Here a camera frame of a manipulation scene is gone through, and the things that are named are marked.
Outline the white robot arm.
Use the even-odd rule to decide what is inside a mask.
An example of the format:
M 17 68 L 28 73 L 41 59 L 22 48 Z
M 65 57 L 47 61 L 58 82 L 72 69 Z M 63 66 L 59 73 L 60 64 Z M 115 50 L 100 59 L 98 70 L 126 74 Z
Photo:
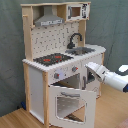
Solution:
M 85 67 L 94 75 L 101 83 L 111 86 L 121 92 L 128 92 L 128 75 L 122 76 L 111 72 L 105 66 L 94 62 L 89 62 Z

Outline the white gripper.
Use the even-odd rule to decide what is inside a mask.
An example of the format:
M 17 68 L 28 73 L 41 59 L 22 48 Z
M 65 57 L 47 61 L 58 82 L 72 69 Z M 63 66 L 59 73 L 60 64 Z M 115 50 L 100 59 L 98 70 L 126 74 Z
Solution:
M 88 64 L 85 65 L 85 67 L 94 75 L 94 77 L 99 82 L 104 82 L 105 73 L 108 72 L 108 69 L 105 66 L 99 65 L 94 62 L 89 62 Z

